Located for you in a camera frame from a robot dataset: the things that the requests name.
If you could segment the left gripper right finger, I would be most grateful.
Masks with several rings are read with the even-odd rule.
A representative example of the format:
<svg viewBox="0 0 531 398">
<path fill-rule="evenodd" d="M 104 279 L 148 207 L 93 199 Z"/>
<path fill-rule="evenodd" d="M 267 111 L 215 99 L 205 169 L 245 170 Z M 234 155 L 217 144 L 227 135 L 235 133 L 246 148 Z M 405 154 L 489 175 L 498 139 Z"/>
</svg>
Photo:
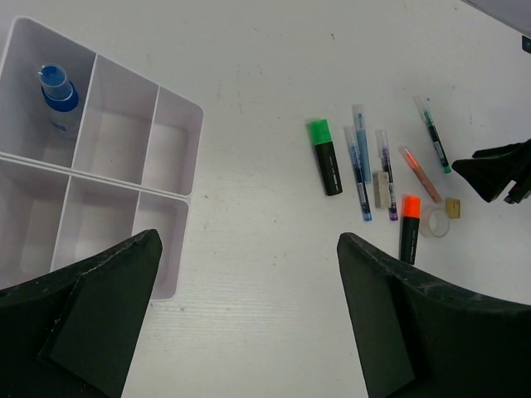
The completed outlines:
<svg viewBox="0 0 531 398">
<path fill-rule="evenodd" d="M 369 396 L 529 396 L 528 305 L 446 282 L 353 233 L 337 253 Z"/>
</svg>

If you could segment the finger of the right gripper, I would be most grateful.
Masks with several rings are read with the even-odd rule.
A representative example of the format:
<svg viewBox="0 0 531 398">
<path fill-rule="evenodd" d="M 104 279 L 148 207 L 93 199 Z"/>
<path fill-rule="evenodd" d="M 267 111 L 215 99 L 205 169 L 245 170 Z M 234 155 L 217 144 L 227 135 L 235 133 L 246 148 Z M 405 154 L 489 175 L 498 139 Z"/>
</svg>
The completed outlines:
<svg viewBox="0 0 531 398">
<path fill-rule="evenodd" d="M 520 203 L 530 197 L 530 143 L 512 143 L 474 152 L 456 160 L 452 169 L 461 175 L 486 202 L 495 200 L 513 182 L 504 198 Z"/>
</svg>

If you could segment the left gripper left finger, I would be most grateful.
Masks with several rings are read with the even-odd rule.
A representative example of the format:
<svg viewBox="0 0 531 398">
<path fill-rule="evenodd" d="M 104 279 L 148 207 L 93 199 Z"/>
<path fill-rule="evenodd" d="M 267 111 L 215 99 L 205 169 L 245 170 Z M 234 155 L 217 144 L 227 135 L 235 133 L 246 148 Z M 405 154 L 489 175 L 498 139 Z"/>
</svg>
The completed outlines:
<svg viewBox="0 0 531 398">
<path fill-rule="evenodd" d="M 145 230 L 1 291 L 3 397 L 120 397 L 162 241 Z"/>
</svg>

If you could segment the green pen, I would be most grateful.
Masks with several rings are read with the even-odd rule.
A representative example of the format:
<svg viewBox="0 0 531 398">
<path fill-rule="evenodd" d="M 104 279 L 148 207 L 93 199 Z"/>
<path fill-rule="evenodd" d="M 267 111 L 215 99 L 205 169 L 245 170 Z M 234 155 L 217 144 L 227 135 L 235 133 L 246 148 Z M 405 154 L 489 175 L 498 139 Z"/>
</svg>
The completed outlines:
<svg viewBox="0 0 531 398">
<path fill-rule="evenodd" d="M 431 141 L 434 145 L 434 148 L 436 150 L 436 155 L 438 157 L 438 160 L 441 164 L 441 167 L 444 171 L 444 173 L 448 174 L 451 173 L 451 166 L 449 164 L 448 158 L 446 156 L 445 150 L 442 146 L 441 139 L 439 137 L 438 131 L 436 129 L 434 120 L 431 115 L 431 111 L 428 106 L 428 101 L 426 98 L 420 95 L 416 95 L 413 97 L 413 102 L 415 106 L 417 107 L 417 110 L 421 116 L 421 119 L 426 126 L 426 130 L 431 138 Z"/>
</svg>

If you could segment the orange cap black highlighter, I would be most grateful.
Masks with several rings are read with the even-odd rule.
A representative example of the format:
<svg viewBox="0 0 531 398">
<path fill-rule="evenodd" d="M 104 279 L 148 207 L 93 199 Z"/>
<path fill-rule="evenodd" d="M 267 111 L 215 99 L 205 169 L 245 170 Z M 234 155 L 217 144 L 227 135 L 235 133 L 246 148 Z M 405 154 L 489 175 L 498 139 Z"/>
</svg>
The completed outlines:
<svg viewBox="0 0 531 398">
<path fill-rule="evenodd" d="M 421 218 L 421 198 L 405 196 L 402 209 L 400 261 L 414 265 Z"/>
</svg>

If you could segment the dark blue pen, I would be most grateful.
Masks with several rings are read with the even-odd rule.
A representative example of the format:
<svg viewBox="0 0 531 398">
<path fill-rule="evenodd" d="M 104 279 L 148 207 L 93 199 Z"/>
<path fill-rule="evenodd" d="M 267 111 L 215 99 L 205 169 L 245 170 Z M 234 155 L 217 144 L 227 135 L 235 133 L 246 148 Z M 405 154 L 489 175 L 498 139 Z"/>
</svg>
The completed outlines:
<svg viewBox="0 0 531 398">
<path fill-rule="evenodd" d="M 353 173 L 355 177 L 356 182 L 356 188 L 358 191 L 358 198 L 361 206 L 361 212 L 363 215 L 363 219 L 365 221 L 371 221 L 373 219 L 372 212 L 370 209 L 369 201 L 368 201 L 368 193 L 367 188 L 365 185 L 365 181 L 363 179 L 363 173 L 362 173 L 362 165 L 361 165 L 361 159 L 360 154 L 358 151 L 358 145 L 356 142 L 355 132 L 353 130 L 353 126 L 345 126 L 343 128 L 346 143 L 348 145 L 348 150 L 351 157 L 351 162 L 353 165 Z"/>
</svg>

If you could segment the clear bottle blue cap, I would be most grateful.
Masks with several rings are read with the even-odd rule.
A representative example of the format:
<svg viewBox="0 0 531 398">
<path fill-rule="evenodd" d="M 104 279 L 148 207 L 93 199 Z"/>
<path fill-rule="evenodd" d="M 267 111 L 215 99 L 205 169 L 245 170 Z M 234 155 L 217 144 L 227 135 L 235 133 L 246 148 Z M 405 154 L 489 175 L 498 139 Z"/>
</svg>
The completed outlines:
<svg viewBox="0 0 531 398">
<path fill-rule="evenodd" d="M 57 64 L 45 64 L 38 72 L 41 93 L 51 126 L 64 139 L 76 141 L 83 102 L 66 71 Z"/>
</svg>

